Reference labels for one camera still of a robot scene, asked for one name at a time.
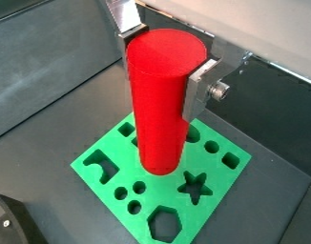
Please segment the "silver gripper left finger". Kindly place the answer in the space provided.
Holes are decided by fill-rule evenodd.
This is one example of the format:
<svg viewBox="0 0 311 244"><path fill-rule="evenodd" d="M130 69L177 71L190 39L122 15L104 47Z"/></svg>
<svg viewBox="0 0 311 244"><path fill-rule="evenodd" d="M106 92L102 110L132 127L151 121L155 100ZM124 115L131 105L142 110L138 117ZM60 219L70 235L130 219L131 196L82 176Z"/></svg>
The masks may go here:
<svg viewBox="0 0 311 244"><path fill-rule="evenodd" d="M115 24L119 49L127 68L127 45L150 28L142 22L135 0L104 0Z"/></svg>

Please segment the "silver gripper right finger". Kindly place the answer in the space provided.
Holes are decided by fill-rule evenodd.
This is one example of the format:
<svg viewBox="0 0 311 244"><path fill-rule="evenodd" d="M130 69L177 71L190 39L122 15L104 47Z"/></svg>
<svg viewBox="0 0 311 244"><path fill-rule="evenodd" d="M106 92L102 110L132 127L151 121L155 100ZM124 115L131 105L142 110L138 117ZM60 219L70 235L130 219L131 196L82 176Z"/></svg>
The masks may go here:
<svg viewBox="0 0 311 244"><path fill-rule="evenodd" d="M223 82L223 78L247 61L251 52L215 37L211 55L213 58L197 68L187 79L183 108L183 118L187 122L198 117L211 98L217 101L225 99L230 86Z"/></svg>

